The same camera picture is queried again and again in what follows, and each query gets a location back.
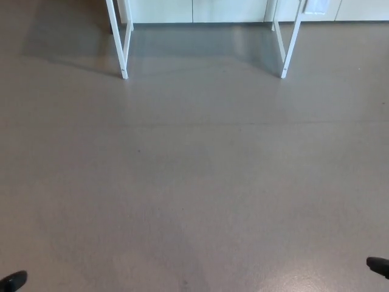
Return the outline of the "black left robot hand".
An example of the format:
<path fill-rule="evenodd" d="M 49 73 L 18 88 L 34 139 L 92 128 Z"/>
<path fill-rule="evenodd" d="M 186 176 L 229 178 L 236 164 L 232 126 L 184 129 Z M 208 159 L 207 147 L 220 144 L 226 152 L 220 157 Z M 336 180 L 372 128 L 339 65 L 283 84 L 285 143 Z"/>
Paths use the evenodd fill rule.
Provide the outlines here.
<path fill-rule="evenodd" d="M 28 279 L 28 273 L 25 270 L 12 273 L 0 280 L 1 292 L 16 292 L 23 287 Z"/>

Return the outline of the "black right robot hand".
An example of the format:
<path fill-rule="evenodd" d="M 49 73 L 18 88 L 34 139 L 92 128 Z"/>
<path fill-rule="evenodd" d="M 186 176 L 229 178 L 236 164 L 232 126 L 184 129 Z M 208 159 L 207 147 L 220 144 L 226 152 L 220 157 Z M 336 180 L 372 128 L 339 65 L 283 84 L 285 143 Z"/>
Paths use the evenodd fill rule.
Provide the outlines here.
<path fill-rule="evenodd" d="M 389 279 L 389 260 L 381 257 L 367 257 L 366 264 L 373 272 Z"/>

